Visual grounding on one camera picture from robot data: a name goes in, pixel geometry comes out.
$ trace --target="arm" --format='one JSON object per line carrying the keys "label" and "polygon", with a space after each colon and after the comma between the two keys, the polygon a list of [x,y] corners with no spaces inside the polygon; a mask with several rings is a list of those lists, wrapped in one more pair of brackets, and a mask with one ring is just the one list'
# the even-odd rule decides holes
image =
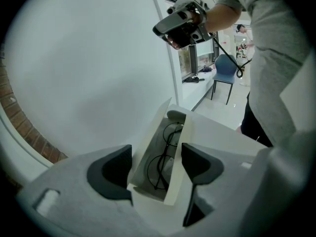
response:
{"label": "arm", "polygon": [[241,9],[217,4],[207,12],[206,29],[209,33],[226,29],[232,26],[240,15]]}

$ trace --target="dark pants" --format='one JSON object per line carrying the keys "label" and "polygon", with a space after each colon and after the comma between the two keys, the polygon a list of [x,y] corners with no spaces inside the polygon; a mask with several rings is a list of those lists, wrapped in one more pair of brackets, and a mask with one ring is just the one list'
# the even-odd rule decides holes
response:
{"label": "dark pants", "polygon": [[254,116],[249,106],[249,94],[247,96],[245,116],[243,117],[243,121],[240,128],[242,134],[260,142],[261,144],[267,147],[272,147],[271,141],[266,136],[265,132],[263,131],[261,125],[259,124],[258,120]]}

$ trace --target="floor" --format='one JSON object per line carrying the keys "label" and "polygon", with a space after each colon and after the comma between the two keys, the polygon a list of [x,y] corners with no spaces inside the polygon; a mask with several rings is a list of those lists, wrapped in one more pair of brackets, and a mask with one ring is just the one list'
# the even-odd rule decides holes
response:
{"label": "floor", "polygon": [[230,84],[217,82],[213,100],[211,100],[212,90],[210,90],[194,112],[236,130],[241,125],[247,103],[247,95],[250,91],[250,87],[240,85],[241,81],[242,79],[235,78],[227,105]]}

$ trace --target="person in background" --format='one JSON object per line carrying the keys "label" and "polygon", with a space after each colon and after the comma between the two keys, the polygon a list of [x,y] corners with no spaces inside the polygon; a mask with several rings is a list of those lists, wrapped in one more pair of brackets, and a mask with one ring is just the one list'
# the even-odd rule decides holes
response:
{"label": "person in background", "polygon": [[[233,25],[245,9],[251,17],[253,44],[250,95],[240,127],[246,136],[270,147],[295,132],[280,98],[311,47],[299,21],[283,0],[217,0],[207,12],[209,33]],[[194,21],[200,20],[193,14]],[[175,49],[179,45],[168,39]]]}
{"label": "person in background", "polygon": [[[246,34],[248,37],[248,43],[246,45],[247,47],[247,59],[252,59],[254,53],[255,53],[255,47],[253,44],[253,37],[252,37],[252,31],[247,29],[244,25],[237,25],[237,32],[240,32],[242,34]],[[251,62],[245,65],[244,73],[243,73],[243,81],[240,83],[242,86],[250,87],[250,66]]]}

